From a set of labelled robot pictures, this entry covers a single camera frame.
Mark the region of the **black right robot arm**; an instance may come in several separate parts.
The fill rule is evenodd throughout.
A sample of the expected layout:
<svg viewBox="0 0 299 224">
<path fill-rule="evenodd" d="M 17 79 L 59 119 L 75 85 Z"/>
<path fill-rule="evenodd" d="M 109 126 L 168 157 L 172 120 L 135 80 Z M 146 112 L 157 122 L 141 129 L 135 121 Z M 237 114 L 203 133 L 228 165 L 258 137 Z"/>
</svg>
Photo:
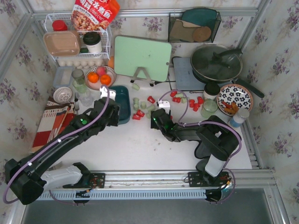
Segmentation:
<svg viewBox="0 0 299 224">
<path fill-rule="evenodd" d="M 151 113 L 151 127 L 170 142 L 198 142 L 196 169 L 208 186 L 220 179 L 230 158 L 242 148 L 240 134 L 215 115 L 199 123 L 174 123 L 165 109 L 158 109 Z"/>
</svg>

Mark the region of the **clear glass cup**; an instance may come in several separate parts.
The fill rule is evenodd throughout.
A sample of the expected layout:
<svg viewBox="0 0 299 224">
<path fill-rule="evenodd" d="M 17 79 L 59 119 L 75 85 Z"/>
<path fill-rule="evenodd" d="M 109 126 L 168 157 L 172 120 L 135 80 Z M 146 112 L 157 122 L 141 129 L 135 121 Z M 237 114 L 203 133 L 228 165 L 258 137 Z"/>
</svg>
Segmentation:
<svg viewBox="0 0 299 224">
<path fill-rule="evenodd" d="M 85 92 L 83 93 L 79 93 L 79 100 L 81 102 L 81 104 L 85 107 L 89 107 L 93 104 L 94 99 L 91 95 L 91 92 L 89 89 L 87 89 Z"/>
</svg>

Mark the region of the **teal storage basket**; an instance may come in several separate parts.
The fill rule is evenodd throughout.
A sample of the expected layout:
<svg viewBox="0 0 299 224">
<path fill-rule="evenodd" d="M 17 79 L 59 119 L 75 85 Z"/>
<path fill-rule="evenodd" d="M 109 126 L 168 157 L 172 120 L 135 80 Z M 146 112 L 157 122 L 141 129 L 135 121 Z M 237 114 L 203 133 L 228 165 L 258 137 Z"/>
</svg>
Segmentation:
<svg viewBox="0 0 299 224">
<path fill-rule="evenodd" d="M 118 85 L 109 87 L 110 90 L 116 92 L 115 101 L 120 104 L 119 123 L 123 125 L 129 122 L 131 116 L 131 107 L 129 99 L 129 91 L 127 87 Z"/>
</svg>

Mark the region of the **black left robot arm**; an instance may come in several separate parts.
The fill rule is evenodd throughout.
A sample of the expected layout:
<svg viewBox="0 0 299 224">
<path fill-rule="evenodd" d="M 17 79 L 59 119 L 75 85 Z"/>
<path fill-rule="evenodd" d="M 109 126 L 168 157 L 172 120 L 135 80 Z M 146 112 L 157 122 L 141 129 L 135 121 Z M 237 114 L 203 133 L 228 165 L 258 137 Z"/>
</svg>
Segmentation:
<svg viewBox="0 0 299 224">
<path fill-rule="evenodd" d="M 104 97 L 94 107 L 75 116 L 69 125 L 35 153 L 4 166 L 7 188 L 24 205 L 34 202 L 42 193 L 65 186 L 86 184 L 90 171 L 80 162 L 63 169 L 48 169 L 74 147 L 103 131 L 106 126 L 117 126 L 120 104 Z"/>
</svg>

